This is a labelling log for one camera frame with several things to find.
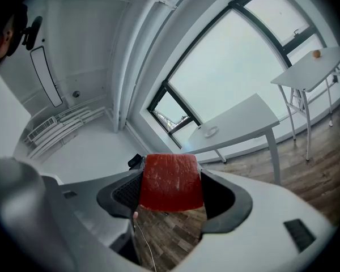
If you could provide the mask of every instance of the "black window frame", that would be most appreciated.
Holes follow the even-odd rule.
[[[165,132],[171,137],[171,139],[175,142],[175,144],[179,148],[181,148],[182,146],[180,142],[174,137],[173,134],[193,121],[198,126],[200,126],[203,122],[199,118],[199,116],[196,114],[196,112],[191,108],[191,106],[188,105],[186,100],[177,92],[177,90],[174,87],[171,86],[171,84],[169,84],[169,80],[171,79],[171,76],[174,74],[177,68],[180,66],[180,64],[183,62],[183,60],[186,58],[186,56],[192,51],[195,45],[199,42],[199,40],[203,38],[206,32],[212,26],[214,26],[218,22],[218,20],[221,19],[227,12],[231,10],[235,10],[237,13],[242,15],[252,26],[254,26],[259,31],[260,35],[262,35],[264,39],[268,40],[268,42],[270,43],[270,47],[274,49],[275,55],[278,55],[279,58],[282,60],[285,68],[289,68],[292,66],[292,63],[287,55],[290,54],[294,49],[296,49],[302,43],[304,43],[312,35],[317,36],[323,48],[326,47],[325,40],[320,35],[318,29],[316,28],[316,26],[314,25],[310,17],[301,8],[301,6],[297,4],[294,0],[286,0],[286,1],[290,3],[296,9],[296,11],[305,19],[305,21],[308,23],[309,26],[303,32],[295,34],[294,38],[288,43],[286,43],[285,45],[282,45],[281,42],[278,41],[277,37],[272,33],[272,31],[269,30],[268,27],[265,24],[263,24],[262,21],[260,21],[255,15],[253,15],[250,11],[248,11],[245,8],[245,5],[250,1],[251,0],[230,1],[228,6],[224,8],[210,23],[207,24],[207,26],[197,35],[197,37],[192,41],[192,43],[187,47],[187,49],[184,51],[181,57],[174,64],[174,67],[171,69],[171,71],[169,72],[165,80],[161,83],[159,90],[157,91],[155,97],[153,98],[153,100],[151,101],[150,105],[147,108],[147,110],[151,113],[154,119],[157,120],[157,122],[163,127]],[[336,76],[333,76],[333,81],[337,82]],[[160,120],[158,116],[155,114],[156,106],[158,105],[159,101],[163,98],[163,96],[167,92],[174,98],[176,103],[188,115],[187,119],[185,119],[183,122],[178,124],[172,130],[168,130],[167,127],[164,126],[164,122]]]

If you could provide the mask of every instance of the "round orange object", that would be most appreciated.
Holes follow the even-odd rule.
[[[319,57],[321,57],[321,52],[319,50],[314,50],[313,53],[312,53],[312,56],[314,58],[319,58]]]

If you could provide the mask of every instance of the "white cable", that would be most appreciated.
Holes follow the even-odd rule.
[[[152,258],[152,263],[154,263],[155,272],[157,272],[157,271],[156,271],[156,266],[155,266],[154,257],[152,256],[152,251],[151,251],[151,248],[150,248],[150,246],[149,246],[148,242],[146,241],[146,238],[145,238],[145,236],[144,236],[144,234],[143,234],[143,232],[142,232],[142,230],[141,230],[141,228],[140,228],[140,226],[138,225],[138,223],[137,223],[137,221],[136,221],[136,220],[135,220],[135,223],[136,223],[136,225],[138,226],[138,228],[140,229],[140,231],[141,231],[141,234],[142,234],[142,236],[143,236],[143,239],[145,240],[145,242],[146,242],[146,244],[147,244],[147,246],[148,246],[148,249],[150,250],[150,254],[151,254],[151,258]]]

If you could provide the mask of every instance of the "red cloth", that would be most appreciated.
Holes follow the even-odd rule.
[[[192,154],[150,154],[143,171],[140,205],[154,211],[185,211],[203,206]]]

